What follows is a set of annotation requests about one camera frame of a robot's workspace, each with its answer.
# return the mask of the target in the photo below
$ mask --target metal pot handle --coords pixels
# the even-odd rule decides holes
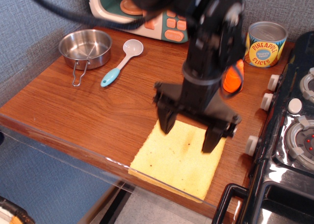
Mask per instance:
[[[76,80],[76,76],[75,76],[75,69],[77,68],[77,65],[79,65],[79,61],[75,61],[75,64],[74,64],[74,68],[73,68],[73,76],[74,76],[74,79],[73,79],[73,82],[72,82],[72,85],[74,87],[79,87],[80,86],[80,82],[82,80],[82,77],[86,74],[86,70],[87,70],[87,66],[90,65],[90,62],[87,61],[86,62],[86,65],[85,65],[85,69],[84,69],[84,73],[79,77],[79,84],[74,84],[75,80]]]

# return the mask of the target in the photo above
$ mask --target blue spoon handle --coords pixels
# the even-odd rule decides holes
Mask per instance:
[[[109,71],[102,79],[100,86],[106,87],[111,84],[119,75],[120,70],[118,68],[114,68]]]

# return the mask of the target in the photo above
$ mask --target toy stove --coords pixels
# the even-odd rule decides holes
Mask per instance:
[[[268,89],[265,127],[246,148],[254,157],[249,188],[228,185],[213,223],[222,222],[232,196],[243,199],[237,223],[314,223],[314,32],[299,37]]]

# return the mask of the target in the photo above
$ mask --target stainless steel pot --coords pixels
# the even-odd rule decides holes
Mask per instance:
[[[60,41],[59,51],[64,56],[65,62],[73,68],[73,86],[80,86],[87,70],[103,66],[109,60],[111,45],[111,37],[96,29],[79,30],[68,34]],[[75,70],[84,70],[78,84],[75,84]]]

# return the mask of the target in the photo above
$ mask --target yellow sponge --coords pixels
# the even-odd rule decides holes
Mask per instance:
[[[176,121],[166,135],[157,121],[132,161],[129,174],[201,202],[206,197],[226,140],[222,138],[212,153],[202,153],[205,132]]]

